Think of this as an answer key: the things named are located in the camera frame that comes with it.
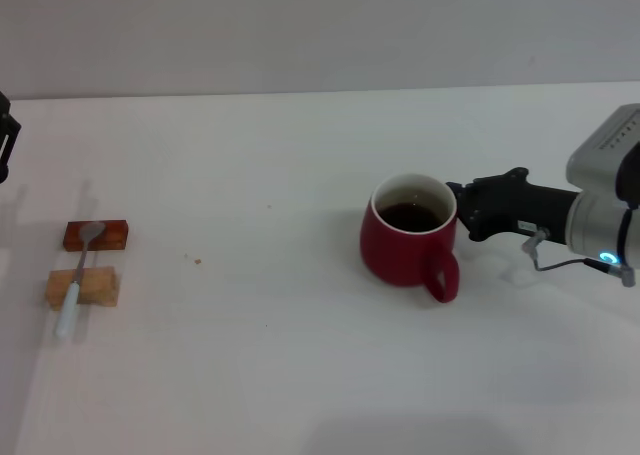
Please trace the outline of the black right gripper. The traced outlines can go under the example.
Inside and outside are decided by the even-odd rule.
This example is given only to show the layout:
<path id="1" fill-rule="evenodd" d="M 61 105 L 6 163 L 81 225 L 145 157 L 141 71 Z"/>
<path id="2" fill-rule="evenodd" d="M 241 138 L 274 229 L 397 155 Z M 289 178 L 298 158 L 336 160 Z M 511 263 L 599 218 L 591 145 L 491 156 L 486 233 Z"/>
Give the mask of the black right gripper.
<path id="1" fill-rule="evenodd" d="M 458 218 L 472 241 L 500 233 L 530 237 L 547 233 L 549 241 L 564 241 L 570 209 L 578 197 L 573 191 L 537 186 L 527 181 L 529 171 L 514 168 L 502 175 L 476 178 L 471 183 L 447 182 L 454 193 Z"/>

